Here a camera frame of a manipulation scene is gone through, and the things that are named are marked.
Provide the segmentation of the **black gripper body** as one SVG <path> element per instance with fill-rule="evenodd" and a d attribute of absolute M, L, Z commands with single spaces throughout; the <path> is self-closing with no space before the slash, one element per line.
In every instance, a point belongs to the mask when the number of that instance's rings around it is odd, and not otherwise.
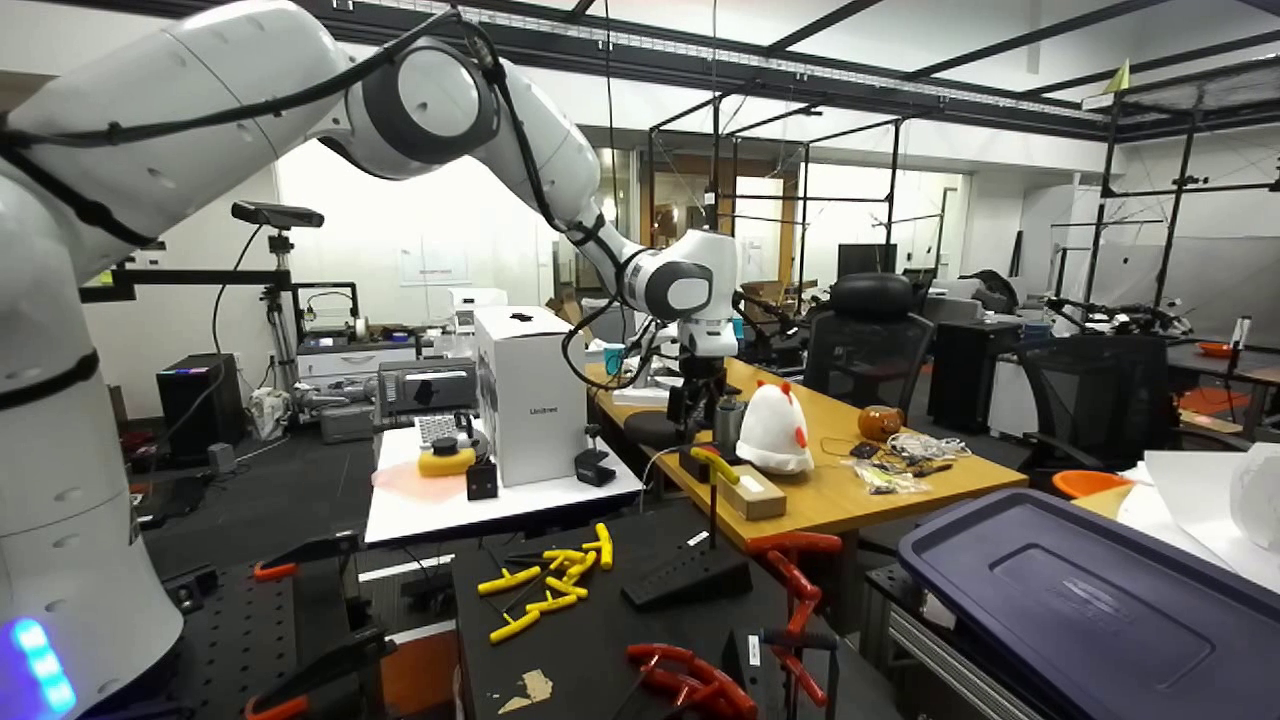
<path fill-rule="evenodd" d="M 672 391 L 672 418 L 681 429 L 714 429 L 723 388 L 729 388 L 729 374 L 719 356 L 681 356 L 681 388 Z"/>

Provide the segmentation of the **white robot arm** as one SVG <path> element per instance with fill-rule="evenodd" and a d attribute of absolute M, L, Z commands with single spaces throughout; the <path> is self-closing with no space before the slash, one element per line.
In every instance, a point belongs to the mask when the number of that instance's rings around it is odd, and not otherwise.
<path fill-rule="evenodd" d="M 375 179 L 474 154 L 694 356 L 735 347 L 734 242 L 627 238 L 582 124 L 481 26 L 353 58 L 297 0 L 230 0 L 49 78 L 0 151 L 0 720 L 81 720 L 185 632 L 81 287 L 310 139 Z"/>

